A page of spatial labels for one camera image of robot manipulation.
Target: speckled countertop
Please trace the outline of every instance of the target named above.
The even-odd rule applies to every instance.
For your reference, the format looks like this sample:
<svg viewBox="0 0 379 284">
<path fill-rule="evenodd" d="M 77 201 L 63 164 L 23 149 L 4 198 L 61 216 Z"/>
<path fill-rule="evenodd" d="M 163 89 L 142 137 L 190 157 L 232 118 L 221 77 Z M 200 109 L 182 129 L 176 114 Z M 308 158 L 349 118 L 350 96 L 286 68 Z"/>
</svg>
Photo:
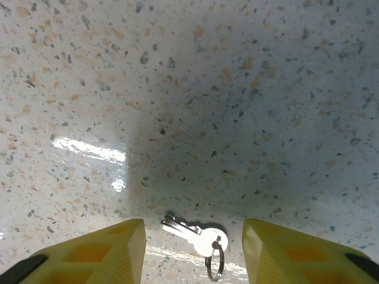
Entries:
<svg viewBox="0 0 379 284">
<path fill-rule="evenodd" d="M 377 1 L 0 1 L 0 272 L 146 221 L 143 283 L 208 283 L 165 211 L 379 261 Z"/>
</svg>

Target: key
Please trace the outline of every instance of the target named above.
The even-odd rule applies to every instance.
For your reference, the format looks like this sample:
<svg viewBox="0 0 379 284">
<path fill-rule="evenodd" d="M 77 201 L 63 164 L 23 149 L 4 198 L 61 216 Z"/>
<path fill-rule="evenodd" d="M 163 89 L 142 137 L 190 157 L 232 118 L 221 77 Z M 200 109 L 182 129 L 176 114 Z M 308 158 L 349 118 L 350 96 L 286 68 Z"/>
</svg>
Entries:
<svg viewBox="0 0 379 284">
<path fill-rule="evenodd" d="M 161 227 L 174 235 L 184 238 L 190 244 L 194 245 L 194 248 L 198 254 L 204 257 L 218 256 L 220 252 L 214 251 L 212 248 L 213 242 L 220 238 L 219 244 L 223 251 L 227 249 L 228 239 L 224 231 L 218 228 L 204 228 L 199 226 L 187 226 L 185 222 L 179 222 L 175 216 L 167 215 L 165 219 L 160 223 Z"/>
</svg>

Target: key ring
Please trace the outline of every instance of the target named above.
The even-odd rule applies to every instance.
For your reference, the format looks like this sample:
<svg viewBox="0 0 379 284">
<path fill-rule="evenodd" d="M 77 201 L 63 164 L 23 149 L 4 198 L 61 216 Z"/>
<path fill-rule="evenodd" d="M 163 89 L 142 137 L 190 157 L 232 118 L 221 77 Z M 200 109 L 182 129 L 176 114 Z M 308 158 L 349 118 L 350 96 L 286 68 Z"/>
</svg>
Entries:
<svg viewBox="0 0 379 284">
<path fill-rule="evenodd" d="M 213 252 L 211 256 L 208 256 L 205 258 L 205 266 L 207 267 L 207 273 L 208 273 L 208 278 L 212 282 L 217 282 L 221 279 L 224 271 L 224 264 L 225 264 L 225 259 L 224 259 L 224 251 L 221 247 L 221 244 L 219 244 L 220 241 L 220 236 L 217 238 L 216 241 L 213 242 L 212 247 L 213 247 Z M 211 264 L 212 264 L 212 256 L 215 250 L 219 250 L 220 252 L 220 264 L 219 264 L 219 271 L 217 271 L 217 274 L 215 277 L 213 277 L 212 270 L 211 270 Z"/>
</svg>

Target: glossy floor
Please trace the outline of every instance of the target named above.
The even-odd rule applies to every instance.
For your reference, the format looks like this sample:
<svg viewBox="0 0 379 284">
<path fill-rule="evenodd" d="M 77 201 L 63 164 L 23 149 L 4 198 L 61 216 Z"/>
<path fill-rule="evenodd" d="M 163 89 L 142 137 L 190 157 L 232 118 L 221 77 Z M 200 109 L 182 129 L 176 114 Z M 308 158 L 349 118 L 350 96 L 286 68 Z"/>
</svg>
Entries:
<svg viewBox="0 0 379 284">
<path fill-rule="evenodd" d="M 1 1 L 0 271 L 129 218 L 143 283 L 208 283 L 167 210 L 379 261 L 377 1 Z"/>
</svg>

